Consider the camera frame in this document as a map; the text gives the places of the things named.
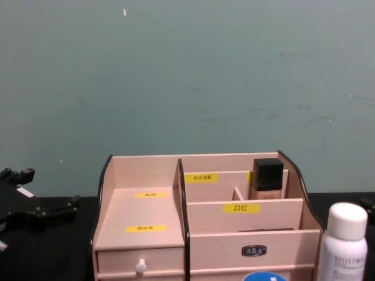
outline wooden desk organizer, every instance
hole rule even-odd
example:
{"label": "wooden desk organizer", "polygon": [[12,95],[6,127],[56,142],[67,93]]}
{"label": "wooden desk organizer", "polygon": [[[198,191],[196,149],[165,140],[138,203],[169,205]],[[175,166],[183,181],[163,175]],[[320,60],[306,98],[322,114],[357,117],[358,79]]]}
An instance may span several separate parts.
{"label": "wooden desk organizer", "polygon": [[[248,200],[259,158],[284,163],[284,199]],[[263,270],[316,279],[322,224],[282,152],[110,156],[99,195],[95,280],[241,281]],[[140,259],[143,274],[135,269]]]}

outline black clamp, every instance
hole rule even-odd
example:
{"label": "black clamp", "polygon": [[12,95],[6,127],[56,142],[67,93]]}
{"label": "black clamp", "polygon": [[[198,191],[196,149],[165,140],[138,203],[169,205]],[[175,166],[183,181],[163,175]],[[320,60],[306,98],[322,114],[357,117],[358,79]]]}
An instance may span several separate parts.
{"label": "black clamp", "polygon": [[[23,184],[32,182],[34,174],[35,170],[31,168],[20,173],[10,168],[0,172],[0,235],[22,228],[43,230],[51,225],[72,222],[76,217],[80,196],[74,196],[61,205],[46,207],[23,188]],[[7,248],[3,244],[0,241],[0,252]]]}

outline white sticker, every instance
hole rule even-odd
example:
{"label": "white sticker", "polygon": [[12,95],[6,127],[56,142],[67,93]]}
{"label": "white sticker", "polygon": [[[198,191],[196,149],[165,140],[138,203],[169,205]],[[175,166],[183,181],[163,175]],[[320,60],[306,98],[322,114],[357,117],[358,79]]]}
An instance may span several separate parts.
{"label": "white sticker", "polygon": [[3,224],[0,224],[0,232],[4,231],[6,228],[6,222]]}
{"label": "white sticker", "polygon": [[23,187],[18,188],[17,191],[21,192],[23,195],[25,195],[29,198],[34,196],[34,194],[32,194],[30,191],[24,189]]}

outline makeup bottle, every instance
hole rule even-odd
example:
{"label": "makeup bottle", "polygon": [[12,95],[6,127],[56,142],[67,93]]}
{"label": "makeup bottle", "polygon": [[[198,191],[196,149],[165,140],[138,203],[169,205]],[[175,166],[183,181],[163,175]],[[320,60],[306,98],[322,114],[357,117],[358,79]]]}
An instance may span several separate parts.
{"label": "makeup bottle", "polygon": [[367,212],[363,208],[345,202],[331,206],[321,241],[318,281],[363,280],[366,227]]}
{"label": "makeup bottle", "polygon": [[251,199],[280,199],[283,168],[283,162],[277,158],[254,160]]}

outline black edge trim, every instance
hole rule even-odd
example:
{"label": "black edge trim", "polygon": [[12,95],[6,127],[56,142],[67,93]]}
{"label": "black edge trim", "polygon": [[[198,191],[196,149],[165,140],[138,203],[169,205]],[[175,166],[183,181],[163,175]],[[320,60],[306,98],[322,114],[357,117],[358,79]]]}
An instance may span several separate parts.
{"label": "black edge trim", "polygon": [[287,155],[285,155],[284,152],[282,152],[281,150],[279,150],[278,153],[282,157],[284,157],[288,162],[290,162],[290,164],[292,164],[292,166],[296,170],[297,175],[299,177],[299,180],[301,181],[301,184],[302,184],[302,189],[304,191],[304,195],[305,195],[305,198],[306,198],[307,207],[309,208],[311,214],[315,217],[315,219],[321,225],[321,227],[322,227],[322,229],[324,231],[325,227],[324,227],[324,224],[323,224],[321,218],[319,218],[318,215],[316,215],[314,209],[311,207],[311,204],[310,204],[310,201],[309,201],[309,196],[307,195],[307,191],[306,191],[306,185],[305,185],[304,177],[302,177],[302,173],[301,173],[300,169],[298,168],[298,166]]}
{"label": "black edge trim", "polygon": [[185,176],[183,173],[183,166],[182,166],[181,159],[178,159],[178,168],[180,171],[182,218],[183,218],[183,229],[185,233],[185,281],[190,281],[190,230],[189,230],[189,221],[188,221],[188,211],[187,211],[187,205],[186,205]]}
{"label": "black edge trim", "polygon": [[94,234],[95,234],[95,230],[98,226],[98,222],[99,222],[99,216],[100,216],[100,209],[101,209],[101,195],[103,193],[103,184],[104,184],[104,175],[105,175],[105,172],[107,171],[107,167],[108,165],[110,164],[110,161],[112,160],[112,157],[113,155],[109,155],[109,157],[107,158],[107,160],[105,161],[104,163],[104,167],[103,169],[101,170],[101,173],[100,173],[100,178],[99,178],[99,186],[98,186],[98,194],[97,194],[97,198],[98,198],[98,211],[97,211],[97,215],[96,215],[96,218],[94,220],[94,225],[93,225],[93,229],[91,230],[91,235],[90,235],[90,240],[89,240],[89,243],[90,243],[90,247],[88,248],[88,271],[86,274],[88,274],[89,276],[92,276],[94,277],[94,268],[93,268],[93,243],[91,243],[93,240],[94,240]]}

